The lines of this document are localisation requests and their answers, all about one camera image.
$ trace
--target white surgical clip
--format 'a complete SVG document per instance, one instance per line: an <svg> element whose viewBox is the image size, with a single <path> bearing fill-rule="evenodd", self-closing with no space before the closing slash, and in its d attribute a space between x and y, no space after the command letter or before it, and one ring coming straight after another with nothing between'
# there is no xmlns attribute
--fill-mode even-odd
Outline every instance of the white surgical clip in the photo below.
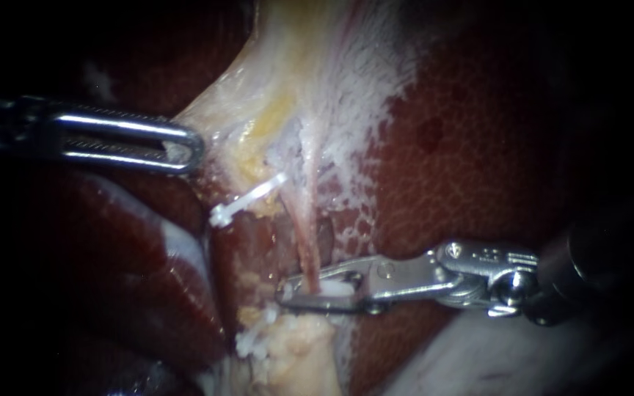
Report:
<svg viewBox="0 0 634 396"><path fill-rule="evenodd" d="M254 187L245 195L239 197L238 199L235 199L229 205L218 204L217 206L212 208L212 211L210 212L211 217L209 218L209 224L211 224L212 227L216 228L226 227L227 225L231 224L233 216L237 212L246 209L255 200L268 195L269 192L273 191L281 184L285 183L287 179L288 176L284 172L281 172Z"/></svg>

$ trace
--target clip applier jaw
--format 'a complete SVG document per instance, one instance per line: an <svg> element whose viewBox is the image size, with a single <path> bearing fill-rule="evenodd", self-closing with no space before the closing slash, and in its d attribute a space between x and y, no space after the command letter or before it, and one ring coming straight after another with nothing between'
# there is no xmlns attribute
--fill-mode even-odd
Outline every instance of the clip applier jaw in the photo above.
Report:
<svg viewBox="0 0 634 396"><path fill-rule="evenodd" d="M435 254L430 250L411 260L381 255L348 260L321 271L321 293L306 293L302 275L297 275L280 283L276 299L293 309L371 314L397 301L436 299L463 277L439 265Z"/></svg>
<svg viewBox="0 0 634 396"><path fill-rule="evenodd" d="M306 293L302 276L292 276L280 283L276 300L292 309L371 314L398 301L435 300L511 317L537 287L537 260L527 249L502 243L452 240L411 260L377 255L325 268L319 294Z"/></svg>

